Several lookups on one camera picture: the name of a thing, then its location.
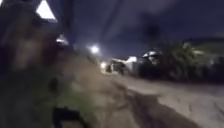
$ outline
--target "light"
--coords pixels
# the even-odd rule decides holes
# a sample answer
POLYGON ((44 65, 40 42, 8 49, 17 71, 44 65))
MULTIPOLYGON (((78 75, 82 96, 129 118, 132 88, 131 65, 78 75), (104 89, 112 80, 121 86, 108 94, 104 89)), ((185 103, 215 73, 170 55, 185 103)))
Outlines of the light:
POLYGON ((54 19, 56 20, 54 14, 52 13, 48 3, 46 0, 42 0, 40 5, 38 6, 37 8, 37 11, 36 11, 40 16, 41 18, 43 19, 54 19))
POLYGON ((100 68, 101 68, 101 69, 105 69, 106 66, 107 66, 107 63, 106 63, 106 62, 102 62, 102 63, 100 64, 100 68))
POLYGON ((98 54, 100 52, 100 49, 98 46, 94 45, 94 46, 90 47, 90 51, 92 54, 98 54))

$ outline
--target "grass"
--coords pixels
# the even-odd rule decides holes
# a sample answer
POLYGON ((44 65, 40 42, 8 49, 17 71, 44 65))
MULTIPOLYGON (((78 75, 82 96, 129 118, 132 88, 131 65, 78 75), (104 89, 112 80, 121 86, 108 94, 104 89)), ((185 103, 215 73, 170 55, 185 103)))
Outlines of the grass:
POLYGON ((39 69, 0 77, 0 109, 7 115, 0 119, 13 128, 50 128, 52 108, 60 104, 79 110, 87 121, 95 123, 94 107, 84 92, 68 89, 58 98, 50 92, 48 83, 54 76, 48 69, 39 69))

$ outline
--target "dirt road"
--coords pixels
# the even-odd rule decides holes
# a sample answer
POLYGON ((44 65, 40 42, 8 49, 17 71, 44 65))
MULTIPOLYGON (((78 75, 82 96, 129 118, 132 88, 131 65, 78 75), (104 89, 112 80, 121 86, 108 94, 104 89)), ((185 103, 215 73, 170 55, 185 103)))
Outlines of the dirt road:
POLYGON ((120 76, 113 76, 113 81, 140 94, 158 95, 160 104, 203 128, 224 128, 224 86, 190 86, 120 76))

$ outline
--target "vegetation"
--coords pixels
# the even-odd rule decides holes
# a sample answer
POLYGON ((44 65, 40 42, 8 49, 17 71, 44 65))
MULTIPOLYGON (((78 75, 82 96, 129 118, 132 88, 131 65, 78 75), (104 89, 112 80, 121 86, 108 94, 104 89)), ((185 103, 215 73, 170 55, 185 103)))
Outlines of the vegetation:
POLYGON ((158 61, 157 64, 146 58, 139 69, 141 77, 184 82, 223 82, 222 57, 196 54, 195 48, 189 44, 166 44, 160 50, 162 54, 151 56, 158 61))

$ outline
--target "street light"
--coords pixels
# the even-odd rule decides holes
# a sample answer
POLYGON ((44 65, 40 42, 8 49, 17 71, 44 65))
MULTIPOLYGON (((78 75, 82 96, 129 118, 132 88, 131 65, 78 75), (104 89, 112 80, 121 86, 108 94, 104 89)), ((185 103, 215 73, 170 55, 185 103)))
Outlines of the street light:
POLYGON ((98 46, 93 45, 92 47, 90 47, 90 51, 91 51, 92 54, 96 55, 96 54, 99 54, 100 49, 99 49, 98 46))

